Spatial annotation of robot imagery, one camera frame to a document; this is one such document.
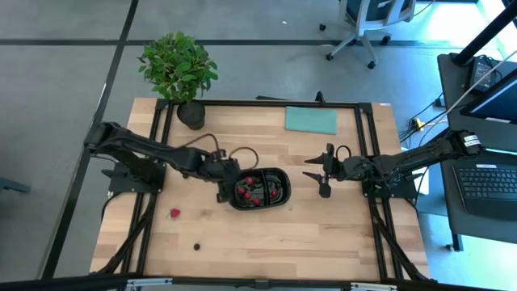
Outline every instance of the desk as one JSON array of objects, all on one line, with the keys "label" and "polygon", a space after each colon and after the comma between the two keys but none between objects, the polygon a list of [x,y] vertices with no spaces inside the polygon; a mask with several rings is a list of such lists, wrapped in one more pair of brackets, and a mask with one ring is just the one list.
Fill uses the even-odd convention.
[{"label": "desk", "polygon": [[[135,99],[128,128],[149,136],[156,102]],[[380,151],[400,152],[392,108],[378,103],[372,107]],[[360,154],[353,110],[332,109],[338,112],[338,135],[333,136],[286,131],[285,108],[206,109],[205,126],[195,132],[180,123],[174,113],[168,144],[178,146],[203,133],[213,133],[227,151],[250,146],[260,156],[259,167],[280,167],[286,171],[292,185],[291,199],[272,209],[237,211],[227,203],[216,202],[214,183],[183,179],[179,172],[168,168],[154,214],[146,275],[379,280],[371,218],[360,184],[332,181],[332,197],[322,199],[317,194],[317,183],[301,173],[322,172],[321,166],[305,164],[304,160],[318,156],[327,142],[336,146],[346,144],[353,154]],[[164,120],[160,119],[159,128]],[[364,127],[371,153],[368,127]],[[211,139],[193,146],[214,149]],[[245,151],[236,154],[236,158],[243,168],[254,162],[254,156]],[[125,240],[134,201],[134,194],[125,194],[108,205],[91,271],[103,267]],[[420,272],[429,276],[415,211],[402,199],[390,202],[399,244]],[[172,208],[182,211],[176,220],[167,217]],[[193,249],[195,243],[200,244],[200,250]],[[388,271],[393,276],[389,246],[384,245]],[[130,270],[135,269],[138,250],[137,242]]]},{"label": "desk", "polygon": [[[461,68],[451,62],[449,55],[438,56],[440,79],[442,81],[443,96],[447,108],[451,107],[461,95],[464,88],[461,84],[467,80],[468,68]],[[467,96],[465,102],[473,96]],[[448,115],[449,128],[453,130],[466,129],[475,132],[484,146],[517,151],[517,126],[513,124],[499,124],[497,128],[490,127],[490,121],[462,116],[460,109],[453,110]],[[517,157],[509,154],[489,154],[486,157],[478,158],[481,163],[489,158],[491,161],[517,164]],[[488,238],[509,243],[517,243],[517,221],[502,221],[485,217],[479,217],[467,213],[461,203],[460,191],[452,173],[452,166],[457,161],[446,161],[441,163],[441,171],[447,201],[447,212],[449,225],[453,236],[456,234],[467,234],[479,238]]]}]

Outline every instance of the floor tile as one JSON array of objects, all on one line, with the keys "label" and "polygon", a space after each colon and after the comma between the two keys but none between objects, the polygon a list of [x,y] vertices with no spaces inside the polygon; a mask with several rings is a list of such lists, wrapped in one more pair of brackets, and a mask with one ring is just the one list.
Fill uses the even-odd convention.
[{"label": "floor tile", "polygon": [[2,47],[0,281],[36,276],[74,172],[112,47]]},{"label": "floor tile", "polygon": [[120,37],[131,1],[2,0],[0,38]]}]

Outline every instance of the chair base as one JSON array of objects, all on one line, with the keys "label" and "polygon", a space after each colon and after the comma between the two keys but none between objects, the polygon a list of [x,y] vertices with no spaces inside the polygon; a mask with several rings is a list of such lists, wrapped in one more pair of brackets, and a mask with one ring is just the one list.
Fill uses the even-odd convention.
[{"label": "chair base", "polygon": [[[320,31],[325,31],[326,25],[324,23],[320,23],[319,29],[320,29]],[[388,44],[388,42],[391,40],[391,33],[389,33],[389,32],[383,32],[380,30],[372,30],[372,31],[368,31],[368,34],[370,34],[370,33],[382,34],[384,36],[382,38],[382,41],[380,42],[380,44],[382,44],[382,45]],[[367,49],[368,53],[370,54],[370,57],[372,58],[372,61],[370,61],[368,63],[368,68],[369,69],[375,68],[375,66],[377,64],[377,56],[376,56],[375,52],[373,51],[372,43],[370,43],[370,40],[368,39],[366,32],[362,36],[358,36],[357,34],[355,34],[355,32],[351,32],[350,35],[345,40],[343,40],[329,54],[326,55],[327,61],[332,61],[332,59],[334,59],[334,55],[336,53],[341,51],[347,45],[355,44],[355,42],[358,39],[361,40],[361,42],[363,43],[363,46]]]}]

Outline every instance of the table leg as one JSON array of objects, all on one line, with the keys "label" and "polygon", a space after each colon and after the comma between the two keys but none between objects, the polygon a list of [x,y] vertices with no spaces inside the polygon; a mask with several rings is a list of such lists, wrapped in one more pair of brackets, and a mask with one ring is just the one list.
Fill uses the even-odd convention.
[{"label": "table leg", "polygon": [[455,234],[451,232],[452,234],[452,244],[449,244],[446,246],[446,248],[450,251],[463,251],[463,242],[461,241],[461,235]]}]

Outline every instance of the laptop keyboard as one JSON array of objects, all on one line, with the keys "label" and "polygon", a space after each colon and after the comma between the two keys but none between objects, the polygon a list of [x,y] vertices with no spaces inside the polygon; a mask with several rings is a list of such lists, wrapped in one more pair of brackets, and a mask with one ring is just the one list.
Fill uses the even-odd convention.
[{"label": "laptop keyboard", "polygon": [[454,167],[464,199],[517,200],[517,167]]}]

